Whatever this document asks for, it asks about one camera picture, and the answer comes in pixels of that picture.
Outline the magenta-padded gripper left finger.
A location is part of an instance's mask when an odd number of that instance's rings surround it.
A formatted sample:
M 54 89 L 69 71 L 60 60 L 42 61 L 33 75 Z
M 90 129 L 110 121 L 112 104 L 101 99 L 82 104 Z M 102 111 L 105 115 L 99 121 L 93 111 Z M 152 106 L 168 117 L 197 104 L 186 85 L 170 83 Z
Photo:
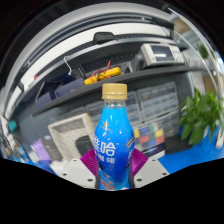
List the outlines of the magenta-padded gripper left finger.
M 91 149 L 80 159 L 73 158 L 65 166 L 61 177 L 84 188 L 99 189 L 100 171 L 95 151 Z

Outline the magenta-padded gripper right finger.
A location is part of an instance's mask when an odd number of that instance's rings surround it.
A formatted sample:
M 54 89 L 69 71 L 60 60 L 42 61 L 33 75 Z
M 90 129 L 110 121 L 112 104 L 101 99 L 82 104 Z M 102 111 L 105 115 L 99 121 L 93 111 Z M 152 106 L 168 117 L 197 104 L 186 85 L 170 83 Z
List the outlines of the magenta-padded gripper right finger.
M 130 189 L 141 188 L 168 175 L 156 158 L 148 158 L 137 149 L 133 151 L 128 173 Z

